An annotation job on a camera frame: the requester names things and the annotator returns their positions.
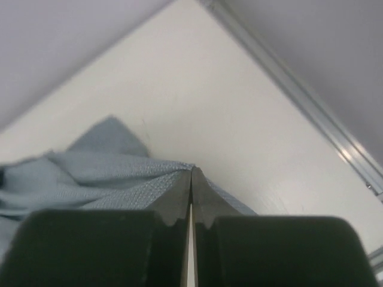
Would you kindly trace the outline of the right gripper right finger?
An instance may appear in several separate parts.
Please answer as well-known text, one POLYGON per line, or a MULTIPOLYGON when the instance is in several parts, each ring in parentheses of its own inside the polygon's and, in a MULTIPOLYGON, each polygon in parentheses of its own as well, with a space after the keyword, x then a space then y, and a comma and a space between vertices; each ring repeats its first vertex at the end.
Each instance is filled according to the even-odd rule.
POLYGON ((243 215, 191 172, 197 286, 377 286, 360 238, 333 216, 243 215))

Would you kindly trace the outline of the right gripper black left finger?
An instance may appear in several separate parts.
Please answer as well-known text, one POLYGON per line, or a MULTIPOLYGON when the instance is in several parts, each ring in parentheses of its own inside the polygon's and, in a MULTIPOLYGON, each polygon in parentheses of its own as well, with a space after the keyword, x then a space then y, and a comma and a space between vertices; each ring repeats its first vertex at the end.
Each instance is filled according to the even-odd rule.
POLYGON ((143 210, 43 210, 17 230, 2 286, 186 286, 191 172, 143 210))

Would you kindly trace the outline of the grey-blue pillowcase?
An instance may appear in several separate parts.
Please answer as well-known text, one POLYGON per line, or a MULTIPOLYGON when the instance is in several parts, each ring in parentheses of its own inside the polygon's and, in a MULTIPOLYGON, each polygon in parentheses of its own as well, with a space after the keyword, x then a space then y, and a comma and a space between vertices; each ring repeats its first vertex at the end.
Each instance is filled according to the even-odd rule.
POLYGON ((106 118, 64 151, 1 165, 1 253, 32 212, 145 209, 192 164, 151 158, 118 119, 106 118))

